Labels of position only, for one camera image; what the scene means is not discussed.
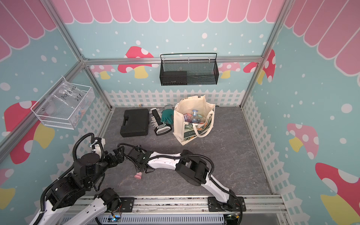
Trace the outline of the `pink hourglass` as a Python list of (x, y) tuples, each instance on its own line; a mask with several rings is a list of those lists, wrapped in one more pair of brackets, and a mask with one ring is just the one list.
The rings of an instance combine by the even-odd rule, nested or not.
[(136, 179), (138, 179), (138, 180), (141, 180), (141, 179), (142, 179), (142, 175), (143, 175), (142, 172), (137, 172), (136, 175), (134, 176), (134, 178), (136, 178)]

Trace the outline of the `cream floral canvas tote bag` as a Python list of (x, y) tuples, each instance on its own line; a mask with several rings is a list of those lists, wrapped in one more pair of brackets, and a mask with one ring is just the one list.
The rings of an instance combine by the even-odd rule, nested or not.
[(215, 105), (208, 103), (205, 96), (186, 97), (174, 108), (173, 134), (181, 145), (204, 138), (211, 132), (214, 118)]

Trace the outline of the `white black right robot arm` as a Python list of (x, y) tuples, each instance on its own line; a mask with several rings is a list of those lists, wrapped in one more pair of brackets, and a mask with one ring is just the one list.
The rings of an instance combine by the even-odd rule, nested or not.
[(204, 155), (194, 154), (188, 150), (178, 154), (162, 154), (146, 151), (140, 146), (132, 147), (128, 154), (123, 155), (139, 172), (147, 172), (149, 169), (169, 169), (175, 171), (187, 183), (205, 188), (212, 194), (212, 197), (208, 198), (210, 211), (246, 211), (244, 199), (214, 178), (214, 163)]

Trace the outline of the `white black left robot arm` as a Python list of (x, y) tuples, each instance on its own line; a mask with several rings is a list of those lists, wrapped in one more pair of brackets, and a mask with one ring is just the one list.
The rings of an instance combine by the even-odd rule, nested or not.
[[(77, 157), (77, 149), (82, 141), (91, 138), (92, 152)], [(43, 191), (40, 197), (40, 210), (32, 220), (32, 225), (44, 224), (50, 213), (67, 209), (83, 197), (87, 191), (99, 191), (109, 168), (124, 161), (124, 147), (109, 153), (104, 150), (102, 138), (93, 133), (82, 136), (73, 146), (73, 164)]]

